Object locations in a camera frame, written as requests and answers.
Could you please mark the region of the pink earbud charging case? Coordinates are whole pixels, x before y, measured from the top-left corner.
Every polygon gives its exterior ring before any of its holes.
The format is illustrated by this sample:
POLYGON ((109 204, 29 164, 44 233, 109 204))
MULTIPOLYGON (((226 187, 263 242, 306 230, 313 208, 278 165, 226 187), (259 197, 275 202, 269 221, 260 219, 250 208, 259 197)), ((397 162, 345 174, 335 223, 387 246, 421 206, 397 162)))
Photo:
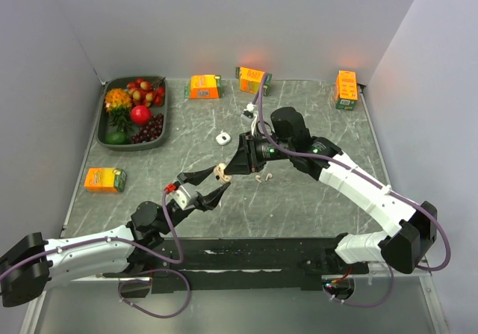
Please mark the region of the pink earbud charging case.
POLYGON ((225 174, 225 168, 226 168, 225 163, 219 163, 213 170, 214 178, 220 184, 230 183, 232 180, 232 176, 225 174))

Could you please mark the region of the white earbud charging case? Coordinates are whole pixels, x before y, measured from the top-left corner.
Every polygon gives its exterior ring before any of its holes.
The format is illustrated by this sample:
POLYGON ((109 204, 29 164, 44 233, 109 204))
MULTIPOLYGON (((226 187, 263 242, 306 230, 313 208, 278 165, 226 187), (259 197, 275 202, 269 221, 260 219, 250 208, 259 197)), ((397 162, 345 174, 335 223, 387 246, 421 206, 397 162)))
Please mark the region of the white earbud charging case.
POLYGON ((217 144, 219 146, 225 146, 227 145, 228 143, 230 143, 232 140, 230 134, 228 134, 227 132, 220 132, 216 137, 215 137, 215 141, 217 142, 217 144))

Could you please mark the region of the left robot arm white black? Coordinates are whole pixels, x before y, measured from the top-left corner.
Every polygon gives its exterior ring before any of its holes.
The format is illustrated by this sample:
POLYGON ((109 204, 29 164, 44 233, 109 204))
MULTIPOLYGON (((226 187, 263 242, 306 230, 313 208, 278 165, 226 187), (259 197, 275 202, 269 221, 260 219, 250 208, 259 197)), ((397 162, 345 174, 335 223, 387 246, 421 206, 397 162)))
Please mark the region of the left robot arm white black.
POLYGON ((77 238, 26 235, 1 256, 1 304, 15 307, 44 291, 104 273, 142 274, 152 259, 181 264, 184 251, 176 226, 193 211, 215 209, 231 184, 220 163, 180 173, 167 185, 161 203, 139 204, 127 224, 77 238))

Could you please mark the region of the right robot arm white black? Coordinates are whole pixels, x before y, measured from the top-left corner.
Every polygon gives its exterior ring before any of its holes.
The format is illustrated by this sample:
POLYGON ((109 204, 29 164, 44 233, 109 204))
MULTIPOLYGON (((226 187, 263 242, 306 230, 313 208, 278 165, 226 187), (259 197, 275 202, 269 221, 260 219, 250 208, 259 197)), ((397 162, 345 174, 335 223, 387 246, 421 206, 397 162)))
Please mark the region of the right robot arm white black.
POLYGON ((272 134, 240 134, 225 175, 257 173, 269 161, 288 159, 298 171, 354 202, 381 227, 365 235, 340 235, 337 247, 326 254, 331 271, 343 273, 356 262, 384 262, 401 273, 412 273, 435 242, 436 208, 429 202, 411 205, 399 199, 339 146, 312 136, 295 108, 279 108, 270 119, 272 134))

